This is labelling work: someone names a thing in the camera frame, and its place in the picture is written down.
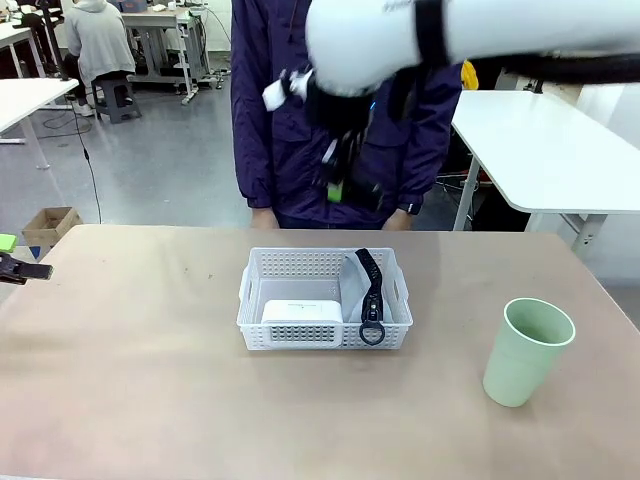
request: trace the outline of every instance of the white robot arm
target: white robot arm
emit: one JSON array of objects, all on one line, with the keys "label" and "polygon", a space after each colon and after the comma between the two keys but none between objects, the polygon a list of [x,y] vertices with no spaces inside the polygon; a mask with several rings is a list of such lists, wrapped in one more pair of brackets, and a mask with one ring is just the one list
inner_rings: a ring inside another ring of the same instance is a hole
[{"label": "white robot arm", "polygon": [[423,62],[556,50],[640,53],[640,1],[313,0],[306,40],[318,85],[346,96]]},{"label": "white robot arm", "polygon": [[[334,139],[322,158],[329,199],[375,210],[379,189],[350,172],[384,80],[406,90],[418,70],[499,57],[541,80],[640,82],[640,0],[313,0],[306,42],[312,68],[283,72],[264,91],[267,110],[302,97],[309,121]],[[571,56],[545,55],[555,51]]]}]

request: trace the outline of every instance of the cup rim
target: cup rim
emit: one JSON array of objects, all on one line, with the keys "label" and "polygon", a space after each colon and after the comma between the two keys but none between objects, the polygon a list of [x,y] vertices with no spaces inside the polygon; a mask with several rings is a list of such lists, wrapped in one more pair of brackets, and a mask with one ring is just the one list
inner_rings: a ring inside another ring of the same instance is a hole
[{"label": "cup rim", "polygon": [[[512,303],[519,302],[521,300],[531,300],[534,302],[544,303],[545,305],[557,310],[569,322],[569,325],[571,325],[571,336],[569,337],[569,339],[560,343],[541,342],[534,338],[527,337],[524,333],[522,333],[520,330],[514,327],[513,324],[511,323],[511,320],[509,320],[509,317],[507,316],[507,309]],[[531,298],[531,297],[514,298],[513,300],[507,302],[507,304],[504,306],[503,315],[504,315],[504,320],[507,322],[507,325],[509,325],[509,328],[511,328],[511,330],[513,330],[517,335],[521,336],[525,340],[535,343],[537,345],[543,345],[545,347],[564,347],[565,345],[568,345],[571,342],[573,342],[573,339],[576,337],[576,326],[573,324],[573,320],[571,320],[571,317],[569,317],[569,315],[567,315],[562,309],[556,307],[553,303],[545,302],[544,300],[540,300],[539,298]]]}]

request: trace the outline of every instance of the yellow object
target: yellow object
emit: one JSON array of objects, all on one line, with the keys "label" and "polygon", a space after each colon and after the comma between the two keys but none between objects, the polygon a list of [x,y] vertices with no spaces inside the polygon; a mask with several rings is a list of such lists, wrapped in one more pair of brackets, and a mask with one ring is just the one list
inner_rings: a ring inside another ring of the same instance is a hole
[{"label": "yellow object", "polygon": [[469,60],[465,60],[462,64],[462,86],[465,90],[477,90],[480,87],[478,82],[478,76],[476,75],[476,69]]}]

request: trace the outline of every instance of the gray hoodie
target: gray hoodie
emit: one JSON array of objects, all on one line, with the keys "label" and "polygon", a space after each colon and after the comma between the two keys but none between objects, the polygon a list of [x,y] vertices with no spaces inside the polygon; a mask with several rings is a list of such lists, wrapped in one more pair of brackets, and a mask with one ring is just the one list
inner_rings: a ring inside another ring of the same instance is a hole
[{"label": "gray hoodie", "polygon": [[122,16],[106,0],[80,0],[65,12],[69,53],[80,57],[85,85],[99,75],[135,72]]}]

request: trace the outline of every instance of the wristwatch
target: wristwatch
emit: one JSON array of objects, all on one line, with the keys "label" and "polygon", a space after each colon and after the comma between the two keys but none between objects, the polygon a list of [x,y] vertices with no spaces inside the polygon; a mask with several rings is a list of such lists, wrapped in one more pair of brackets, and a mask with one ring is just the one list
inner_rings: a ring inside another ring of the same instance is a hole
[{"label": "wristwatch", "polygon": [[356,256],[358,260],[360,260],[371,283],[367,294],[362,299],[362,315],[360,317],[362,324],[359,330],[360,339],[367,345],[375,347],[382,343],[386,333],[384,325],[382,324],[384,315],[382,303],[382,272],[380,272],[378,264],[366,248],[357,250]]},{"label": "wristwatch", "polygon": [[417,215],[420,213],[420,209],[422,208],[422,204],[418,203],[400,203],[398,204],[398,208],[400,210],[404,210],[409,215]]}]

